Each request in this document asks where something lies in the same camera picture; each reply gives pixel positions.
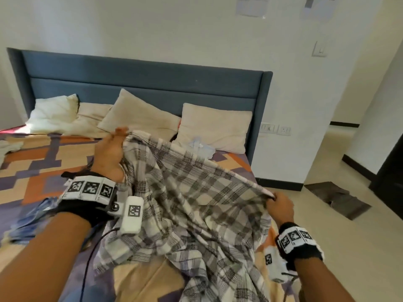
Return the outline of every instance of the black baseboard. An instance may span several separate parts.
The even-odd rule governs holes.
[[[360,124],[354,124],[354,123],[345,123],[345,122],[334,122],[331,121],[330,125],[334,125],[334,126],[344,126],[344,127],[355,127],[358,128],[360,126]]]
[[[264,178],[256,178],[259,185],[264,187],[279,188],[282,190],[301,191],[304,184],[290,181],[280,181]]]
[[[342,160],[350,167],[352,167],[353,169],[355,169],[357,172],[359,172],[362,176],[364,176],[365,178],[367,178],[368,180],[375,180],[376,178],[376,174],[374,174],[373,172],[371,172],[370,170],[366,169],[365,167],[363,167],[361,164],[359,164],[358,162],[356,162],[355,160],[353,160],[352,158],[350,158],[347,155],[344,155]]]

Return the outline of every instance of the white pillow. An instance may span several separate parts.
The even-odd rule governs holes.
[[[174,143],[188,144],[200,137],[202,143],[216,150],[243,154],[251,119],[252,111],[218,110],[184,103]]]
[[[142,101],[122,89],[118,100],[98,128],[112,132],[116,127],[142,130],[169,142],[178,132],[181,118]]]
[[[26,122],[31,134],[48,134],[51,132],[63,133],[76,119],[78,98],[57,96],[49,99],[35,100],[35,109]]]
[[[108,132],[99,129],[97,125],[108,114],[113,105],[80,103],[77,119],[71,123],[64,136],[82,136],[88,138],[104,138]]]

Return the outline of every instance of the person's left arm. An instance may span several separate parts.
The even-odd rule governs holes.
[[[98,142],[93,172],[114,182],[123,181],[119,162],[126,130],[118,128]],[[0,301],[57,302],[91,225],[108,218],[96,209],[97,204],[63,200],[58,206],[60,213],[0,273]]]

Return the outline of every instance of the person's right arm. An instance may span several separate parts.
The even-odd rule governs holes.
[[[269,199],[267,211],[277,227],[294,222],[294,204],[283,193],[275,193],[276,200]],[[318,258],[294,261],[307,302],[355,302],[326,265]]]

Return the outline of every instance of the floor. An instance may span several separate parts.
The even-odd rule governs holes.
[[[329,127],[305,184],[332,181],[370,204],[369,211],[350,221],[305,187],[284,192],[295,204],[295,222],[320,244],[326,265],[357,302],[403,301],[403,220],[341,161],[355,131]]]

